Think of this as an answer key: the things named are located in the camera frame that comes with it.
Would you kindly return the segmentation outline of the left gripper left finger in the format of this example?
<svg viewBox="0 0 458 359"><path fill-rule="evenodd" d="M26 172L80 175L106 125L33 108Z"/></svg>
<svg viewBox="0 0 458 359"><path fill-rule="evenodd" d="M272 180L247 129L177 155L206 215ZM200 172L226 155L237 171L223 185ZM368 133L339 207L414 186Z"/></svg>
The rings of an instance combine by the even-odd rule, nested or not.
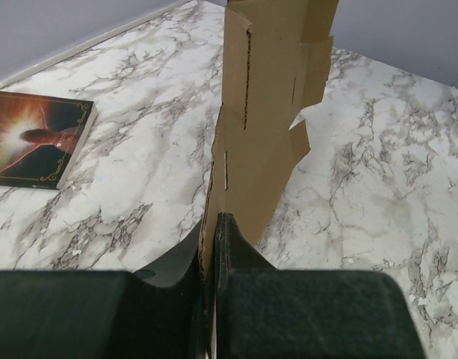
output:
<svg viewBox="0 0 458 359"><path fill-rule="evenodd" d="M0 358L203 358L199 227L135 271L0 270Z"/></svg>

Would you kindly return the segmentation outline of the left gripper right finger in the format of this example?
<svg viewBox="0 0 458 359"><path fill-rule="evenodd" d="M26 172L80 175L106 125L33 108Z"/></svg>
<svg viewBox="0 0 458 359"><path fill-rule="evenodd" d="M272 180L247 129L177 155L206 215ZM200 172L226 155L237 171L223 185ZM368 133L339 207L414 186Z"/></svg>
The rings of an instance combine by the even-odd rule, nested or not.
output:
<svg viewBox="0 0 458 359"><path fill-rule="evenodd" d="M387 274L279 270L229 213L214 235L219 358L423 358L403 293Z"/></svg>

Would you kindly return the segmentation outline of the cardboard box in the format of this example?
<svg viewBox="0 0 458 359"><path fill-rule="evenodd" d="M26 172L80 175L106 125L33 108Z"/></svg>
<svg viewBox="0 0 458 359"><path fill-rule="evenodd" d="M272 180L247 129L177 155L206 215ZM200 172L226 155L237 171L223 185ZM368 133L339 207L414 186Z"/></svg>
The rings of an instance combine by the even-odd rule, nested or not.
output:
<svg viewBox="0 0 458 359"><path fill-rule="evenodd" d="M222 104L199 235L205 345L216 348L214 236L230 213L259 242L295 166L309 153L296 116L322 101L336 1L229 1L224 13Z"/></svg>

